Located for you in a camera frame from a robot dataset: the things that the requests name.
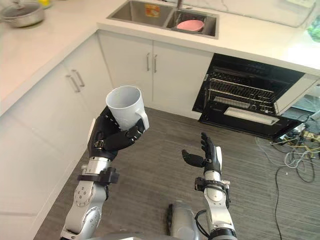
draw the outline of mug handle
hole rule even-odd
[[[145,110],[138,109],[135,113],[138,114],[142,118],[144,130],[146,131],[149,128],[149,120],[148,120],[148,116],[147,116]]]

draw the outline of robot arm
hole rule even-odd
[[[201,138],[201,148],[205,152],[205,158],[189,154],[186,150],[182,150],[182,157],[189,165],[204,167],[204,178],[197,177],[194,188],[204,193],[209,239],[237,240],[235,226],[228,211],[230,182],[222,180],[221,148],[215,146],[205,133],[201,133]]]
[[[94,121],[87,149],[89,162],[82,166],[73,204],[61,231],[62,240],[92,238],[102,216],[102,207],[108,199],[108,185],[118,181],[119,174],[111,162],[118,150],[135,143],[145,130],[142,119],[126,131],[121,131],[108,107]]]

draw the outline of cooking pot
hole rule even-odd
[[[45,11],[38,2],[15,1],[0,11],[0,18],[13,28],[21,28],[41,22],[45,19]]]

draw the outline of faucet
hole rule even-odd
[[[182,7],[182,0],[178,0],[176,8],[181,9],[181,7]]]

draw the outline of stainless steel sink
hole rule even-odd
[[[130,0],[107,18],[218,39],[219,16],[191,9],[177,9],[162,4]],[[177,28],[179,23],[187,20],[201,20],[204,27],[200,31]]]
[[[143,1],[128,1],[108,18],[163,27],[173,9],[171,6]]]

